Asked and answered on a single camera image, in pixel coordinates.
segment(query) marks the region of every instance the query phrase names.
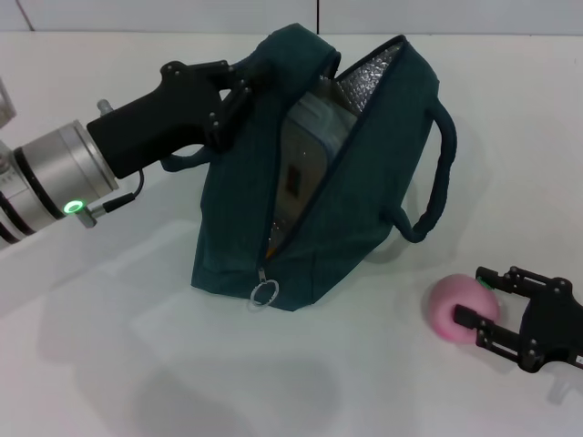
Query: bag strap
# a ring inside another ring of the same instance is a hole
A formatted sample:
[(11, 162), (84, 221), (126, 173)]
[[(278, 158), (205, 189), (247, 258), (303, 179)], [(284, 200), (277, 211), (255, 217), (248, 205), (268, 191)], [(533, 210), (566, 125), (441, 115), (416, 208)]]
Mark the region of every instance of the bag strap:
[(209, 147), (203, 147), (196, 153), (189, 157), (179, 157), (178, 155), (170, 155), (160, 160), (162, 168), (170, 173), (184, 170), (185, 168), (194, 168), (202, 164), (211, 162), (217, 156)]
[(403, 237), (411, 243), (419, 243), (427, 236), (437, 224), (445, 209), (447, 201), (447, 189), (449, 187), (449, 171), (454, 163), (457, 149), (457, 135), (455, 125), (441, 102), (435, 100), (427, 112), (439, 127), (441, 132), (441, 156), (437, 162), (434, 187), (427, 204), (427, 211), (419, 218), (419, 221), (411, 227), (411, 222), (403, 208), (398, 207), (391, 211), (391, 219), (394, 226), (399, 229)]

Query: green led light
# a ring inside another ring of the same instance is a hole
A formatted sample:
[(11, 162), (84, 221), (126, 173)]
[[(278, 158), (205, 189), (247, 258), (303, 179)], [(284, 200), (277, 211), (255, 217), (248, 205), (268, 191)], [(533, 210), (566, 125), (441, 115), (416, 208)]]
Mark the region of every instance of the green led light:
[(65, 212), (65, 214), (75, 214), (79, 210), (83, 209), (84, 206), (85, 203), (83, 203), (83, 200), (71, 200), (65, 205), (63, 212)]

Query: zipper pull ring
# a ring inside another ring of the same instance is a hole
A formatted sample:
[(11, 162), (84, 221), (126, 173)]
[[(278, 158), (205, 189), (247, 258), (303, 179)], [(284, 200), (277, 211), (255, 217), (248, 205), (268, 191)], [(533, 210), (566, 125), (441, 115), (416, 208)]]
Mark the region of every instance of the zipper pull ring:
[[(257, 286), (251, 292), (249, 300), (251, 302), (251, 305), (253, 305), (254, 307), (257, 307), (257, 308), (269, 307), (273, 303), (275, 298), (277, 298), (277, 295), (280, 294), (280, 284), (278, 283), (277, 280), (267, 279), (265, 277), (265, 270), (263, 268), (260, 268), (258, 270), (258, 273), (259, 273), (259, 281), (260, 282), (259, 282), (259, 284), (257, 284)], [(261, 303), (261, 302), (255, 300), (255, 296), (257, 295), (257, 292), (260, 290), (261, 287), (263, 287), (264, 285), (267, 285), (267, 284), (273, 284), (273, 286), (275, 287), (275, 290), (273, 291), (273, 294), (271, 295), (269, 300), (265, 303)]]

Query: fabric bag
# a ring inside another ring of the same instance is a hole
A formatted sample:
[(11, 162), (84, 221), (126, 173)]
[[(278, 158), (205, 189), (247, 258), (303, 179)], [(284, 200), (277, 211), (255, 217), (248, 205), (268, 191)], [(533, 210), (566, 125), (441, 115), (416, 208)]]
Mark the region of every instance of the fabric bag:
[[(434, 228), (445, 208), (455, 126), (437, 98), (434, 71), (404, 36), (336, 76), (340, 54), (300, 25), (290, 25), (240, 66), (265, 61), (274, 69), (273, 83), (257, 95), (234, 147), (220, 155), (203, 148), (162, 165), (177, 171), (210, 162), (192, 286), (297, 310), (350, 273), (393, 226), (413, 243)], [(355, 114), (355, 123), (283, 241), (270, 250), (286, 171), (284, 121), (306, 93), (326, 82)], [(441, 157), (427, 210), (412, 226), (401, 203), (434, 122), (441, 131)]]

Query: pink foam ball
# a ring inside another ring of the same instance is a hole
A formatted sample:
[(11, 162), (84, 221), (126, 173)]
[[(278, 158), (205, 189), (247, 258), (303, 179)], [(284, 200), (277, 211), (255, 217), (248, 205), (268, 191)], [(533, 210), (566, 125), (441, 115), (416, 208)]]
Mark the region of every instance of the pink foam ball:
[(437, 282), (429, 297), (429, 323), (444, 340), (475, 343), (476, 330), (454, 322), (455, 305), (463, 305), (494, 322), (500, 317), (500, 307), (492, 290), (466, 275), (451, 275)]

